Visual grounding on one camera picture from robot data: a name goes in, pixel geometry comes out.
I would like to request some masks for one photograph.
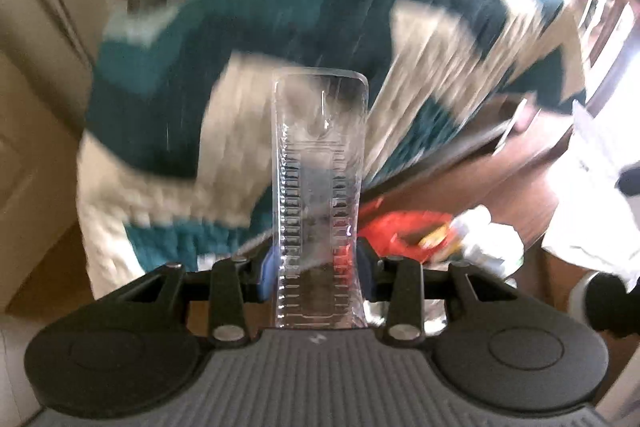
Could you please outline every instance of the orange object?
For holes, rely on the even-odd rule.
[[[426,263],[439,252],[450,250],[449,247],[457,242],[458,236],[448,227],[451,219],[451,214],[440,212],[390,212],[371,221],[358,235],[365,237],[380,257],[401,255]],[[418,244],[443,226],[447,227],[447,232],[441,241],[425,247]]]

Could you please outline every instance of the ribbed gray surface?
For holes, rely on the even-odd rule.
[[[445,387],[418,351],[372,331],[267,330],[257,344],[220,351],[184,394],[121,420],[46,410],[31,427],[600,427],[590,409],[522,419],[480,409]]]

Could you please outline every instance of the beige sofa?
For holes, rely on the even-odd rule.
[[[77,134],[110,7],[123,0],[0,0],[0,48]]]

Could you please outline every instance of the clear plastic container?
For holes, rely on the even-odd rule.
[[[286,71],[273,86],[276,327],[365,327],[355,267],[367,80]]]

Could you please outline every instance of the patterned fabric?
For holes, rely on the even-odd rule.
[[[271,227],[271,81],[369,80],[366,184],[447,142],[496,90],[584,97],[570,0],[186,0],[111,20],[79,155],[97,295],[206,267]]]

